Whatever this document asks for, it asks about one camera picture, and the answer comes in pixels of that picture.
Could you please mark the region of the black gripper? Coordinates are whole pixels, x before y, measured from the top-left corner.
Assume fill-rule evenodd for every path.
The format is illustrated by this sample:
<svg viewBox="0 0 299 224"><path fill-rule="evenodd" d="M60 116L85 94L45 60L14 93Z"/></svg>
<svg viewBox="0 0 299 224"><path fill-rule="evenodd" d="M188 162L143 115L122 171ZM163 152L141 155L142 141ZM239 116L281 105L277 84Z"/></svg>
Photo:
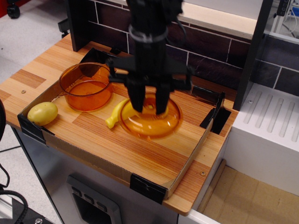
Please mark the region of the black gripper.
<svg viewBox="0 0 299 224"><path fill-rule="evenodd" d="M174 90L191 89L192 68L166 53L165 42L135 43L135 54L109 58L110 81L123 83L128 90L132 107L142 112L145 87L156 87L156 113L165 112L169 95Z"/></svg>

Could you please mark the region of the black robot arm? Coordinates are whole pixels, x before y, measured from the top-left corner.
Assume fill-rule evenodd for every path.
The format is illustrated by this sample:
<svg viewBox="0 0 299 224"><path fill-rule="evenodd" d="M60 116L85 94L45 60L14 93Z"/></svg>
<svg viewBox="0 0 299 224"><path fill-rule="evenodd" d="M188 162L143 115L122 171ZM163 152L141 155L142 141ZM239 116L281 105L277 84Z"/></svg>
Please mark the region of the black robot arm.
<svg viewBox="0 0 299 224"><path fill-rule="evenodd" d="M129 34L135 43L131 57L108 59L110 82L123 83L132 107L142 112L146 86L156 89L156 114L165 112L169 95L175 90L191 90L194 70L166 54L168 28L180 25L180 0L128 0L131 12Z"/></svg>

